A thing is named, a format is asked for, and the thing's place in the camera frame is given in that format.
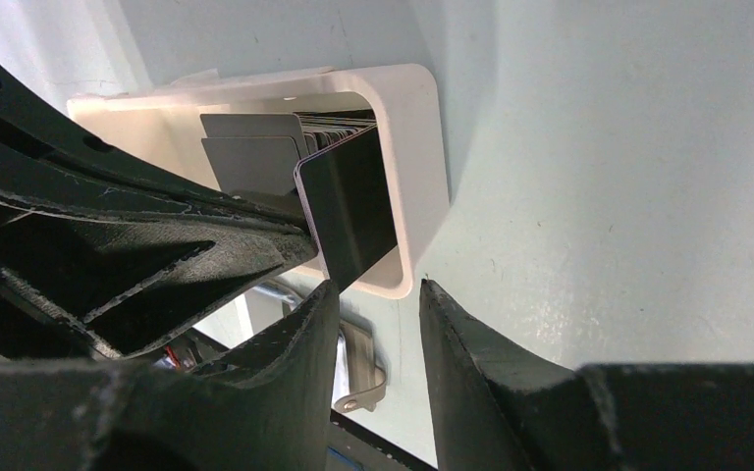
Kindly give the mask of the beige card holder wallet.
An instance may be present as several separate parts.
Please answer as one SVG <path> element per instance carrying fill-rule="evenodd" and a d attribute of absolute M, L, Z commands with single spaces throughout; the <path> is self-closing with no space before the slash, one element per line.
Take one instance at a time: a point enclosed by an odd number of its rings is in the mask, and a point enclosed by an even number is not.
<path fill-rule="evenodd" d="M 359 326 L 341 320 L 331 405 L 334 411 L 347 414 L 365 409 L 373 412 L 385 397 L 387 375 L 378 364 L 371 334 Z"/>

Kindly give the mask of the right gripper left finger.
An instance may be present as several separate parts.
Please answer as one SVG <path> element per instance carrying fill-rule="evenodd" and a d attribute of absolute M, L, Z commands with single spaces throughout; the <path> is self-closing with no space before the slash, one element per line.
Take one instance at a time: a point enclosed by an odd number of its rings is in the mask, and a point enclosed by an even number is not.
<path fill-rule="evenodd" d="M 145 361 L 0 363 L 0 470 L 321 470 L 340 297 L 191 372 Z"/>

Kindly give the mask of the white plastic tray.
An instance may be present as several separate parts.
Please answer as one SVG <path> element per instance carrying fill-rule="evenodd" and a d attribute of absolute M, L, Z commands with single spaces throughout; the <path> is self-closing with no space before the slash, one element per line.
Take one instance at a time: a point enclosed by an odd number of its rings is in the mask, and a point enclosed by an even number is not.
<path fill-rule="evenodd" d="M 214 69 L 140 93 L 83 94 L 67 102 L 80 126 L 135 157 L 216 189 L 202 114 L 371 109 L 377 122 L 398 245 L 352 284 L 402 299 L 450 208 L 438 89 L 417 64 L 332 67 L 222 78 Z"/>

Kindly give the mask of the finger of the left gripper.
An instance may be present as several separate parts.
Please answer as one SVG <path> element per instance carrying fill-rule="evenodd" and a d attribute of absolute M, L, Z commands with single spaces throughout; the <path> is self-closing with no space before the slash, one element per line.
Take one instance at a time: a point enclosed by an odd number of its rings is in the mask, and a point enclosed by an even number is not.
<path fill-rule="evenodd" d="M 0 187 L 0 357 L 139 356 L 316 252 L 304 222 L 252 203 Z"/>
<path fill-rule="evenodd" d="M 303 232 L 299 214 L 234 199 L 106 143 L 0 65 L 0 204 L 103 222 Z"/>

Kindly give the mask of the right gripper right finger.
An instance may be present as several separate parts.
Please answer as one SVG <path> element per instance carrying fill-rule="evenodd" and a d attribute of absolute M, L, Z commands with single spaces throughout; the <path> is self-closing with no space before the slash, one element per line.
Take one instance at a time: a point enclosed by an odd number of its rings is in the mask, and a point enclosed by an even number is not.
<path fill-rule="evenodd" d="M 432 280 L 419 318 L 442 470 L 754 470 L 754 363 L 570 370 Z"/>

